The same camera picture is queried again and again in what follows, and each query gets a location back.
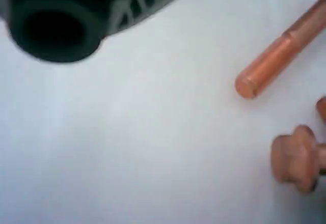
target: copper knob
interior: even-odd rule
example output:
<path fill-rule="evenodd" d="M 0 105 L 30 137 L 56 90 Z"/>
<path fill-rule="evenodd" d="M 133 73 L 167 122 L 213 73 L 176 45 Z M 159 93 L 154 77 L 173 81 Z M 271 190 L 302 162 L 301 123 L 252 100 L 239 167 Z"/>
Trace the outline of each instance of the copper knob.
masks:
<path fill-rule="evenodd" d="M 310 193 L 319 172 L 326 170 L 326 144 L 318 144 L 308 126 L 299 126 L 292 135 L 273 141 L 271 166 L 277 181 L 293 183 L 300 192 Z"/>
<path fill-rule="evenodd" d="M 243 98 L 253 99 L 326 27 L 326 0 L 319 0 L 236 78 Z"/>

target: copper pipe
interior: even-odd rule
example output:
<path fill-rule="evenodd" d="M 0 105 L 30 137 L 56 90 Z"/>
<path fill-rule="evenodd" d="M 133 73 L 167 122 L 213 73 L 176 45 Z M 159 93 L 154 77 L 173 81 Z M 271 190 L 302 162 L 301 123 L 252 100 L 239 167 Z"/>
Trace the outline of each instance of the copper pipe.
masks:
<path fill-rule="evenodd" d="M 326 0 L 319 0 L 255 59 L 235 81 L 243 98 L 253 99 L 326 27 Z"/>

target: black plastic object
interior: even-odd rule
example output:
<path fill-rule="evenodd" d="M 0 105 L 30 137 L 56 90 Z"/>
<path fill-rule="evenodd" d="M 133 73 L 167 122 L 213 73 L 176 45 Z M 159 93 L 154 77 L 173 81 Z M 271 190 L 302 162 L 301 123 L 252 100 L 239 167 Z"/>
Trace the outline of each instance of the black plastic object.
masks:
<path fill-rule="evenodd" d="M 71 63 L 109 35 L 142 21 L 172 0 L 0 0 L 0 17 L 24 51 Z"/>

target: white backdrop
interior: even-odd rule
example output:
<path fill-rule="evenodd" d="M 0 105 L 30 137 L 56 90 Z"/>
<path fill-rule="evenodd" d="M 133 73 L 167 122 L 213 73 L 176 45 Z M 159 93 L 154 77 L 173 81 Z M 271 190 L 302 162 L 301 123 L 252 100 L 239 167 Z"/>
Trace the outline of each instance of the white backdrop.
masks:
<path fill-rule="evenodd" d="M 177 0 L 74 65 L 0 35 L 0 223 L 324 223 L 275 183 L 271 140 L 318 139 L 326 33 L 255 101 L 236 75 L 316 0 Z"/>

